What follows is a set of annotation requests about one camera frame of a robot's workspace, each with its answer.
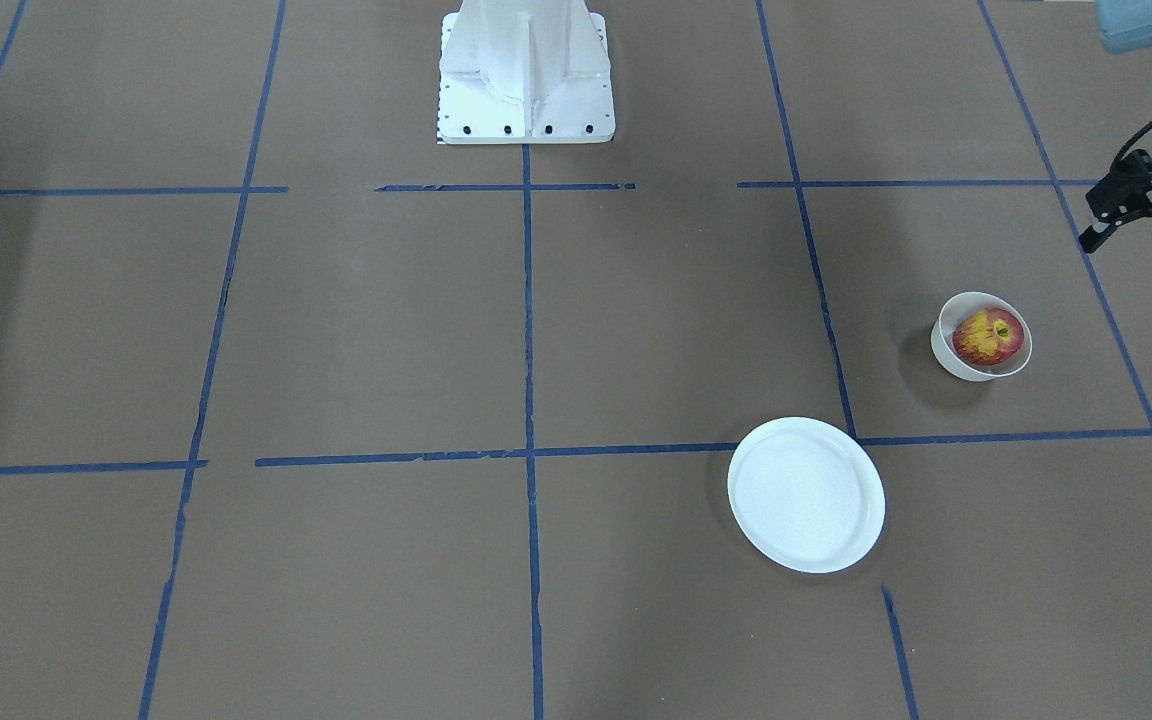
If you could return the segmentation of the white round plate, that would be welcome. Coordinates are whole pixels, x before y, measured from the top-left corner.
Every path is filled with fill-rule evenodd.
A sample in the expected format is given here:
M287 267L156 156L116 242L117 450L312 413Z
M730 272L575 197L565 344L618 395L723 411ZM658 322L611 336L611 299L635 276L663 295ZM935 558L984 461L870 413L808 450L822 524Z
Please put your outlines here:
M826 420L786 416L741 439L727 470L733 520L765 558L791 571L844 571L877 546L886 521L881 473Z

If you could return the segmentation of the red yellow apple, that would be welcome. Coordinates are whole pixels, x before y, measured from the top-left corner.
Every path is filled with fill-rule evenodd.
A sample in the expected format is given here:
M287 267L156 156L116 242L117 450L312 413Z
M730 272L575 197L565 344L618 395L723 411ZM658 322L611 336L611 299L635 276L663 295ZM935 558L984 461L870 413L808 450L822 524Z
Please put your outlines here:
M957 324L952 350L970 365L996 366L1020 354L1025 340L1020 316L1006 306L986 306Z

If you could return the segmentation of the white bowl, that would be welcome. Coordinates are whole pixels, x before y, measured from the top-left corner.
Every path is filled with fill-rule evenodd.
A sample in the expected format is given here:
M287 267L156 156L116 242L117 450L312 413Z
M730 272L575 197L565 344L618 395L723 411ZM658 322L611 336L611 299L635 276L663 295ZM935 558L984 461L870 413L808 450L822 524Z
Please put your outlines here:
M1020 311L983 291L947 300L931 327L934 359L961 381L1016 376L1032 356L1032 332Z

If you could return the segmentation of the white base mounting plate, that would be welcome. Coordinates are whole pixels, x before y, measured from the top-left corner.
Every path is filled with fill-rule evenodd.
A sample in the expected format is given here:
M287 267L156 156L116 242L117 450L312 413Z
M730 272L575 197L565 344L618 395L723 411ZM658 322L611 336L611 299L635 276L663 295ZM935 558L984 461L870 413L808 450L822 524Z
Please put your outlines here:
M440 55L456 13L442 20ZM602 14L593 13L611 55L607 23ZM440 142L604 143L616 131L612 67L608 78L573 83L535 104L498 99L479 83L444 79L439 71L435 137Z

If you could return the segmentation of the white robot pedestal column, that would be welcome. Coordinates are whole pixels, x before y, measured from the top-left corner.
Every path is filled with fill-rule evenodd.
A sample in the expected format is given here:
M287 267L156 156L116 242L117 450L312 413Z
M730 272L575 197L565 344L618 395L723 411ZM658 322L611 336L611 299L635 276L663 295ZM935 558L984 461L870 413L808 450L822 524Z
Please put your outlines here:
M608 78L611 55L585 1L462 1L439 71L498 99L535 104L573 83Z

